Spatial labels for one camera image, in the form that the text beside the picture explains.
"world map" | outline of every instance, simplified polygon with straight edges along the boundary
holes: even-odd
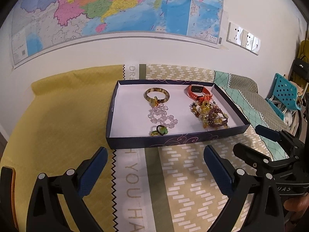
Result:
[[[223,0],[19,0],[15,64],[66,41],[114,32],[161,32],[219,43]]]

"electrical outlet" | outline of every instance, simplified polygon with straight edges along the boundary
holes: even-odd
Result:
[[[243,30],[243,28],[230,22],[227,41],[236,45],[241,45]]]
[[[261,40],[259,40],[257,37],[254,37],[251,52],[253,52],[256,55],[259,55],[260,47],[261,47]]]
[[[254,35],[244,30],[243,39],[241,41],[241,47],[247,49],[248,51],[251,51],[253,40],[254,40]]]
[[[246,30],[243,30],[243,34],[241,35],[241,47],[247,49],[247,45],[248,45],[248,34],[249,32]]]

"white wall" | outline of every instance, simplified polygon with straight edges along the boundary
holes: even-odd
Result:
[[[229,50],[218,50],[175,40],[125,38],[58,49],[12,70],[8,18],[0,29],[0,124],[10,135],[33,100],[30,84],[34,81],[74,69],[131,61],[197,66],[247,76],[257,82],[260,95],[265,97],[275,73],[289,73],[306,23],[291,0],[224,0],[224,10],[229,21],[261,39],[259,56],[230,43],[225,44]]]

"human hand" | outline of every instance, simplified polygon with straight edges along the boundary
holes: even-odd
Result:
[[[283,206],[286,210],[295,212],[285,224],[285,232],[290,232],[306,212],[309,206],[309,194],[303,197],[288,199],[284,202]]]

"yellow fabric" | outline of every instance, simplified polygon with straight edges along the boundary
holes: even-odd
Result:
[[[304,55],[305,55],[305,57],[303,58],[303,61],[309,62],[309,40],[306,41],[306,45],[305,45],[305,40],[301,42],[301,44],[299,46],[299,52],[298,52],[297,58],[302,58]],[[295,72],[293,72],[292,81],[294,83],[298,84],[303,89],[305,88],[306,83],[307,83],[306,80],[302,79]]]
[[[0,166],[14,167],[15,206],[18,227],[26,231],[30,196],[39,173],[62,175],[93,156],[105,139],[109,104],[122,65],[94,67],[51,76],[32,84],[35,99],[16,125]],[[106,232],[115,231],[111,162],[109,160],[91,194],[84,197],[88,209]],[[78,231],[60,195],[68,224]]]

